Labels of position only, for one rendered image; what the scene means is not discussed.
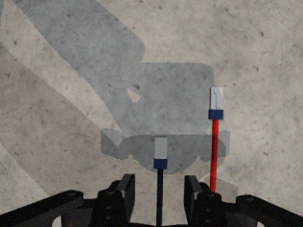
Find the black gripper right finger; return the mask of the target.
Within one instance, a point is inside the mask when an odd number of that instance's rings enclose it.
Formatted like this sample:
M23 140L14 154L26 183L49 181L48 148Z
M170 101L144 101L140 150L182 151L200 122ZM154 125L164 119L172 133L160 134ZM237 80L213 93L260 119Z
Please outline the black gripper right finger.
M195 175L185 175L184 210L189 227L257 227L258 221L265 227L303 227L303 216L257 196L239 195L236 203L228 203L210 191Z

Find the red cable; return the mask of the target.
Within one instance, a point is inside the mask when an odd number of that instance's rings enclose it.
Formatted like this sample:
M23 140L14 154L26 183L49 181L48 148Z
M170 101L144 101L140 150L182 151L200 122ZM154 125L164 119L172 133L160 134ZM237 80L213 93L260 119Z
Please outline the red cable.
M219 120L213 120L211 174L210 174L211 192L215 192L215 190L216 190L218 135L219 135Z

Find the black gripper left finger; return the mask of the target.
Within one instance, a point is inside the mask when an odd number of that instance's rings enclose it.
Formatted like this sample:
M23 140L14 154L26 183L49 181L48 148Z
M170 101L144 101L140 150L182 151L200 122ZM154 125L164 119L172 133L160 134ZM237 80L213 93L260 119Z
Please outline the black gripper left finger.
M52 227L59 216L61 227L128 227L134 202L135 174L125 173L97 198L83 199L75 190L58 193L0 215L0 227Z

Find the black cable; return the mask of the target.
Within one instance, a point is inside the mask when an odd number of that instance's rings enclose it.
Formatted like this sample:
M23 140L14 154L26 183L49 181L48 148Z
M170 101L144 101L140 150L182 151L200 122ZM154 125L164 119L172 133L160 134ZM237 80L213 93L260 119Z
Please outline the black cable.
M163 170L157 169L156 226L162 226Z

